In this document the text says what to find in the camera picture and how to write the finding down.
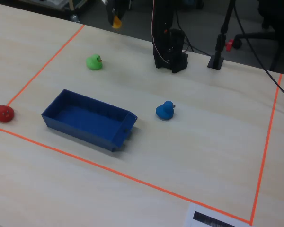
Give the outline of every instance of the black base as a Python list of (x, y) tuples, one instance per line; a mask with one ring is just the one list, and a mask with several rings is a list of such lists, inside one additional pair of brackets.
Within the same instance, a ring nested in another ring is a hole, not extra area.
[(188, 66), (188, 54), (187, 53), (183, 53), (180, 55), (179, 58), (177, 58), (175, 61), (172, 61), (170, 64), (164, 62), (160, 56), (158, 56), (157, 54), (155, 54), (155, 64), (156, 64), (156, 68), (159, 69), (161, 67), (164, 67), (166, 69), (171, 70), (173, 73), (177, 73), (180, 72), (181, 70), (184, 70), (187, 68)]
[(208, 63), (208, 65), (207, 65), (207, 67), (208, 67), (208, 68), (211, 68), (211, 69), (215, 69), (215, 70), (220, 70), (223, 61), (224, 61), (224, 58), (223, 58), (223, 57), (220, 57), (220, 58), (219, 58), (219, 62), (217, 62), (216, 64), (214, 64), (214, 55), (212, 55), (211, 58), (210, 58), (210, 60), (209, 60), (209, 63)]

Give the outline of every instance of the microphone stand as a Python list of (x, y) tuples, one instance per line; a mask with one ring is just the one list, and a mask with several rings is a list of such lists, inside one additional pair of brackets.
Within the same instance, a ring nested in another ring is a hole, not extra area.
[(209, 63), (207, 65), (208, 68), (220, 70), (220, 68), (222, 66), (224, 58), (221, 57), (221, 52), (223, 51), (224, 46), (225, 46), (225, 42), (226, 42), (226, 35), (225, 34), (228, 31), (228, 24), (229, 24), (229, 20), (231, 18), (232, 10), (235, 6), (235, 1), (236, 0), (230, 0), (230, 2), (229, 2), (227, 12), (226, 12), (226, 15), (225, 15), (225, 20), (224, 20), (224, 23), (221, 27), (221, 33), (218, 35), (218, 38), (217, 38), (217, 44), (216, 44), (216, 48), (215, 48), (216, 52), (215, 52), (214, 55), (211, 56)]

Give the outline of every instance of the blue rubber duck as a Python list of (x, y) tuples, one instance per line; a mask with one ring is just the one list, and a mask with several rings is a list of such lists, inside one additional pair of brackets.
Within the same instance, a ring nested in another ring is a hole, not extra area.
[(169, 120), (174, 116), (175, 107), (176, 106), (171, 101), (166, 101), (164, 104), (157, 107), (156, 114), (163, 120)]

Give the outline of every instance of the green rubber duck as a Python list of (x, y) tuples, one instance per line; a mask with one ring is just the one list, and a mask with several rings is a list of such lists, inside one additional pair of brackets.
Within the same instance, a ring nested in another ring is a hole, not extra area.
[(90, 70), (99, 70), (102, 68), (102, 60), (99, 54), (93, 54), (86, 59), (86, 66)]

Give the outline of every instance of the red object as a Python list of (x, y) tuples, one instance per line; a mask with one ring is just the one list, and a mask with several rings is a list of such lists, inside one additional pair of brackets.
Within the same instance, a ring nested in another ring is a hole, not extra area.
[(15, 116), (13, 108), (7, 105), (0, 105), (0, 122), (10, 122)]
[(232, 44), (233, 44), (233, 39), (230, 39), (226, 44), (226, 51), (231, 51), (231, 48), (232, 48)]

